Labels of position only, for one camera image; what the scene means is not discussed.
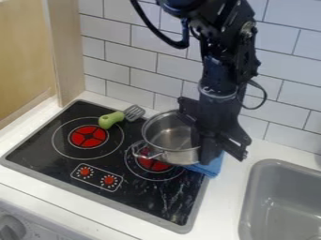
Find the black stovetop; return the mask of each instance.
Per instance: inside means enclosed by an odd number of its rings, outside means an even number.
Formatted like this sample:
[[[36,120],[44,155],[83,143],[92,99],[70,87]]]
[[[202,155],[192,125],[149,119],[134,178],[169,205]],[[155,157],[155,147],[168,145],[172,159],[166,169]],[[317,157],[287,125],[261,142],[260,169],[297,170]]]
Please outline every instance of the black stovetop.
[[[112,112],[77,101],[11,152],[6,161],[185,225],[204,176],[133,157],[130,146],[142,140],[145,120],[125,120],[105,131],[98,126],[98,118]]]

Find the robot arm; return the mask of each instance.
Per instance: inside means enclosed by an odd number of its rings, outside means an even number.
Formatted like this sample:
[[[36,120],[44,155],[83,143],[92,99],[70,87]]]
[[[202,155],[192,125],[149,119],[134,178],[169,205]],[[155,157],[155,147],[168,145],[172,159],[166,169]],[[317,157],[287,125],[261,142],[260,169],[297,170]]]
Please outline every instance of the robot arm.
[[[204,65],[199,82],[199,101],[181,97],[180,112],[195,119],[200,133],[200,162],[208,164],[222,150],[238,160],[247,156],[252,140],[238,123],[247,84],[266,91],[252,81],[260,61],[255,55],[257,29],[254,12],[246,0],[157,0],[164,11],[181,19],[182,39],[174,41],[146,17],[137,0],[130,0],[147,27],[178,49],[190,44],[190,31],[200,41]]]

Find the metal pot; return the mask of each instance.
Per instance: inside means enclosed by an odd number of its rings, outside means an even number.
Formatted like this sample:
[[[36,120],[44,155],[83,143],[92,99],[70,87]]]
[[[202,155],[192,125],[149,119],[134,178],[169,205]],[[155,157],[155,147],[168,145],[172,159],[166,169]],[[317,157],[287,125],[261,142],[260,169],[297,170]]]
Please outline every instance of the metal pot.
[[[153,116],[143,125],[142,135],[144,140],[131,148],[137,158],[154,158],[174,165],[199,162],[200,146],[196,128],[178,111]],[[145,148],[148,149],[148,155],[142,154]]]

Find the spatula handle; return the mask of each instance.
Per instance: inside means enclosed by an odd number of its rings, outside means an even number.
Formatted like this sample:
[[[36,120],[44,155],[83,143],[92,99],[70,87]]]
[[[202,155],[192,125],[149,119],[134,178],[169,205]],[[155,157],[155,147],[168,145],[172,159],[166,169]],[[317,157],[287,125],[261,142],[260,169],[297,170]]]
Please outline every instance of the spatula handle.
[[[122,122],[124,118],[125,114],[122,112],[113,112],[110,114],[106,114],[99,118],[99,126],[103,129],[108,130],[115,123]]]

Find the gray sink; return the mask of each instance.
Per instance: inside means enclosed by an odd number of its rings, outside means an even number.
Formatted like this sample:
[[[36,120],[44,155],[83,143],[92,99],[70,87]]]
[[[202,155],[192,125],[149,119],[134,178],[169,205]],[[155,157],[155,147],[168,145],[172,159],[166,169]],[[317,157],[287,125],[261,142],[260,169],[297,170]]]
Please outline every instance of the gray sink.
[[[320,240],[321,172],[279,160],[252,167],[241,240]]]

